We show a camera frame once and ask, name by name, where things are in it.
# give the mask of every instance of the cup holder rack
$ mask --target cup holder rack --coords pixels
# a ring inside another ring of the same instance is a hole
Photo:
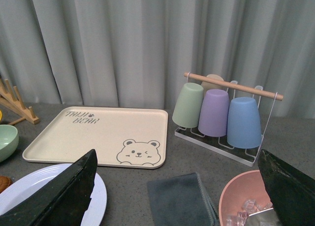
[[[193,78],[193,79],[196,79],[199,81],[208,82],[208,83],[220,85],[223,87],[227,87],[227,91],[229,88],[232,88],[232,89],[234,89],[233,98],[235,97],[235,90],[251,93],[251,94],[253,94],[253,97],[254,97],[254,95],[258,95],[258,99],[257,99],[258,106],[260,104],[261,96],[273,98],[274,103],[275,103],[275,100],[282,100],[283,99],[283,95],[280,95],[278,93],[271,93],[271,92],[263,91],[262,86],[256,86],[255,88],[250,88],[250,87],[238,85],[237,81],[224,82],[224,81],[220,81],[220,80],[209,78],[209,77],[191,74],[188,72],[185,72],[184,76],[187,77],[187,80],[189,78]],[[263,142],[264,133],[266,131],[269,119],[271,117],[274,103],[271,107],[265,130],[264,130],[263,134],[261,135],[261,144]],[[241,149],[241,148],[233,147],[227,143],[227,137],[226,136],[223,136],[223,137],[206,136],[206,135],[202,134],[201,132],[199,132],[198,127],[191,128],[191,129],[183,128],[183,127],[177,127],[175,129],[175,136],[182,138],[186,141],[192,142],[194,144],[197,144],[199,146],[202,146],[204,148],[207,148],[211,151],[214,151],[218,154],[221,154],[221,155],[226,156],[230,159],[238,161],[238,162],[245,164],[249,167],[252,167],[254,165],[254,163],[255,163],[258,155],[259,155],[260,149],[261,149],[261,144],[260,144],[260,146],[257,146],[255,148],[250,148],[250,149]]]

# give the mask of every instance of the bowl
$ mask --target bowl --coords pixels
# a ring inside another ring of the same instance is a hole
[[[11,156],[19,144],[19,135],[16,127],[0,125],[0,162]]]
[[[255,199],[259,205],[270,203],[259,170],[241,173],[224,187],[219,201],[220,225],[225,226],[229,215],[244,211],[242,206],[248,199]]]

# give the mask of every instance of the bear face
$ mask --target bear face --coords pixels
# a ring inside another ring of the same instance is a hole
[[[120,163],[131,165],[154,165],[161,159],[158,153],[158,141],[136,142],[133,139],[124,141],[123,149],[117,154]]]

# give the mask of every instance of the gray towel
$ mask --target gray towel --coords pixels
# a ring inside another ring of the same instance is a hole
[[[197,173],[148,182],[156,226],[219,226],[213,203]]]

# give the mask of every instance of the gray countertop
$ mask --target gray countertop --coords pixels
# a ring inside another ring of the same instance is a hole
[[[66,107],[62,104],[32,105],[41,119],[37,125],[23,121],[15,125],[20,142],[15,153],[0,162],[0,175],[14,181],[29,173],[50,166],[48,163],[31,163],[23,159],[22,153],[41,131]],[[19,118],[3,106],[1,124]],[[101,225],[104,226],[153,226],[147,182],[183,174],[198,172],[216,208],[224,186],[236,175],[258,169],[246,166],[225,156],[176,137],[176,125],[169,114],[165,163],[157,169],[104,167],[97,168],[108,194],[107,207]],[[267,117],[262,117],[262,125]],[[272,117],[267,127],[262,148],[315,178],[315,120]]]

